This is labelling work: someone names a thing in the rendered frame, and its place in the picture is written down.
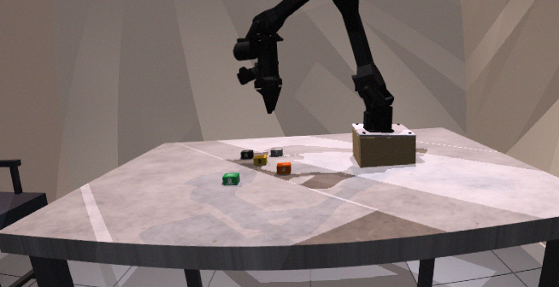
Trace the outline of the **green block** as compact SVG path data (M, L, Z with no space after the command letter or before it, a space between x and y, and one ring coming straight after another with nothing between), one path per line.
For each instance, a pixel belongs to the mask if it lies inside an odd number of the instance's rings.
M238 185L240 182L239 173L225 173L222 177L223 185Z

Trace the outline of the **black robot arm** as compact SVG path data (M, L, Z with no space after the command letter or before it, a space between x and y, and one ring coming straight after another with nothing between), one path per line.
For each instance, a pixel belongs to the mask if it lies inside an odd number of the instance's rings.
M276 32L283 26L285 20L306 2L308 0L283 0L272 9L267 9L254 17L245 38L238 38L233 47L235 59L248 61L262 57L278 57L277 42L284 39ZM351 77L355 83L355 91L358 91L366 106L363 128L368 132L394 132L393 109L390 106L394 97L386 89L385 81L374 64L358 11L359 0L333 0L333 2L343 16L356 60L356 75Z

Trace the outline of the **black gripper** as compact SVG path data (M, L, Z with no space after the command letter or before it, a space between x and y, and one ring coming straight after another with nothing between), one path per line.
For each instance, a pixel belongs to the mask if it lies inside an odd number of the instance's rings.
M278 57L262 57L257 58L259 79L254 82L255 88L262 94L268 114L275 110L282 86L282 79L279 76Z

